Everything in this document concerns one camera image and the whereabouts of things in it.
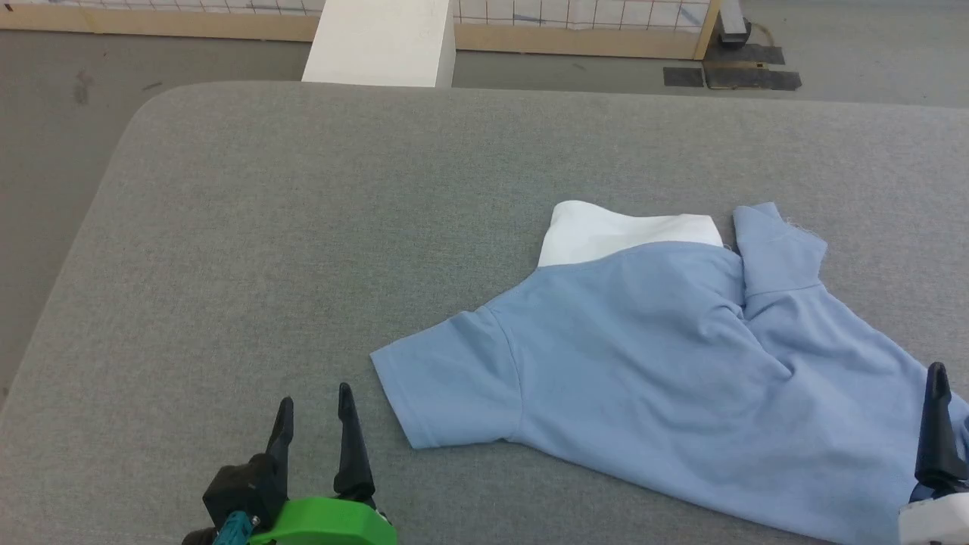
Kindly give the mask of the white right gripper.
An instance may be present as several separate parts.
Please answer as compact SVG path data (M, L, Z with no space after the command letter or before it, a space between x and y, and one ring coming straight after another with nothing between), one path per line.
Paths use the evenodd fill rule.
M914 476L916 494L947 494L899 511L900 544L968 544L967 463L949 417L952 391L944 363L928 366Z

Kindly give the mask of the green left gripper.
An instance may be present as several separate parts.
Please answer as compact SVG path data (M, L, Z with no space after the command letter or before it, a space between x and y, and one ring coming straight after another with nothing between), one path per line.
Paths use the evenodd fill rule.
M251 544L397 544L397 529L377 510L376 486L352 387L339 384L337 417L341 422L340 459L333 479L337 499L289 500L276 524L254 534ZM287 474L288 448L294 437L294 401L283 397L264 453L276 474Z

